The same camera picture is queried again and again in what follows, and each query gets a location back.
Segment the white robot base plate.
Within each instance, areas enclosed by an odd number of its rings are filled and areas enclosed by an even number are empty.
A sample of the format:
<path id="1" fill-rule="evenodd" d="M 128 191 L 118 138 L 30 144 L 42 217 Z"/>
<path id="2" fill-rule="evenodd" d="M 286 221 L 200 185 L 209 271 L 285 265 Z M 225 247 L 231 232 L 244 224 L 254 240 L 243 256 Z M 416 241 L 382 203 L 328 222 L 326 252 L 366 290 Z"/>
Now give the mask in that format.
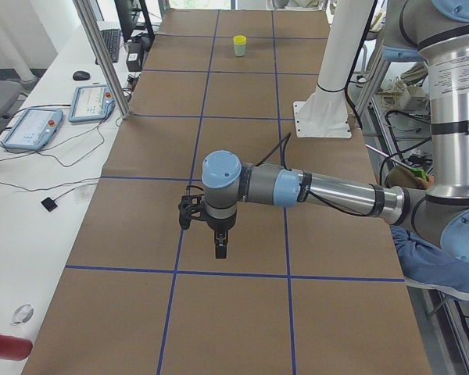
<path id="1" fill-rule="evenodd" d="M 298 138 L 352 137 L 344 99 L 338 102 L 294 102 L 293 112 Z"/>

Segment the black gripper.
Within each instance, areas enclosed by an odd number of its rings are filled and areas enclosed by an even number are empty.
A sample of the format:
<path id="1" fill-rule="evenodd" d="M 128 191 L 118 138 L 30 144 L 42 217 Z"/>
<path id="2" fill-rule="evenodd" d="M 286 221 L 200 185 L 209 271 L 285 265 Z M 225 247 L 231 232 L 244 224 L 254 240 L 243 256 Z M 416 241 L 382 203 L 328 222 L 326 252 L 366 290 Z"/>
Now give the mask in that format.
<path id="1" fill-rule="evenodd" d="M 206 220 L 208 226 L 215 232 L 214 233 L 214 244 L 215 244 L 215 257 L 217 259 L 227 258 L 227 243 L 228 243 L 228 231 L 236 223 L 236 214 L 229 216 L 228 218 L 218 219 L 212 216 L 208 216 Z"/>

